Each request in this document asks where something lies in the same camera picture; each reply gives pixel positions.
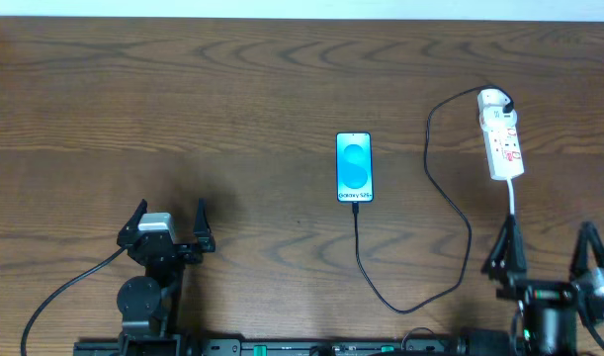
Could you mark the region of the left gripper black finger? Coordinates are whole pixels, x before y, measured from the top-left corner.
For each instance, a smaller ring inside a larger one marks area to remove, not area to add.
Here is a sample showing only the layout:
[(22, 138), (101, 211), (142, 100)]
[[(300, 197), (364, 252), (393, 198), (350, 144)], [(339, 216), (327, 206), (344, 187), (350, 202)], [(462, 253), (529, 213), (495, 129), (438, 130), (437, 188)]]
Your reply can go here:
[(210, 228), (207, 214), (206, 214), (206, 201), (202, 198), (198, 201), (197, 213), (195, 216), (195, 223), (193, 228), (193, 235), (200, 245), (213, 245), (214, 235)]
[(132, 216), (118, 233), (117, 245), (134, 245), (141, 236), (138, 228), (142, 217), (147, 213), (147, 202), (142, 199)]

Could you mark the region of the blue Galaxy smartphone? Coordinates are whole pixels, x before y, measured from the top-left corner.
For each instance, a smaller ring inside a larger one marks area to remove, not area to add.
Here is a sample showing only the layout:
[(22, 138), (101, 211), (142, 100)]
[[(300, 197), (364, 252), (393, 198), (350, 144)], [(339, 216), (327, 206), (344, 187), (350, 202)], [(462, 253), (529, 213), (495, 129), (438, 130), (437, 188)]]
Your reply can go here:
[(340, 203), (374, 200), (372, 137), (367, 132), (335, 136), (336, 188)]

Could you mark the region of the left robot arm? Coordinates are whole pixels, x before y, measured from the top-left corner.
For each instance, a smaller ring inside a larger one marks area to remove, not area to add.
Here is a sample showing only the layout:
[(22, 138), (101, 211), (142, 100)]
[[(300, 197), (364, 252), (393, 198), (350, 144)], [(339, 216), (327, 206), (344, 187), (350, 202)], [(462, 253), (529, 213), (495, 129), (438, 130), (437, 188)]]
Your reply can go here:
[(144, 267), (142, 276), (121, 286), (117, 306), (122, 314), (120, 355), (199, 355), (201, 346), (177, 328), (185, 267), (203, 262), (216, 250), (207, 220), (206, 201), (198, 201), (191, 243), (176, 241), (169, 213), (150, 213), (141, 201), (118, 233), (117, 245)]

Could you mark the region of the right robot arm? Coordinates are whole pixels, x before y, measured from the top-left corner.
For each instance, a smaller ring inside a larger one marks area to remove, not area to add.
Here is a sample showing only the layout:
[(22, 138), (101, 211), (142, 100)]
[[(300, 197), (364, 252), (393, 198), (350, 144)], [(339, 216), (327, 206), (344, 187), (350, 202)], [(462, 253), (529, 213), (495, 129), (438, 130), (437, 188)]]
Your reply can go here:
[(575, 355), (581, 323), (604, 351), (596, 326), (604, 321), (604, 244), (596, 226), (579, 228), (566, 281), (530, 279), (523, 235), (508, 216), (481, 273), (500, 285), (496, 297), (515, 303), (508, 331), (466, 330), (453, 351), (461, 355)]

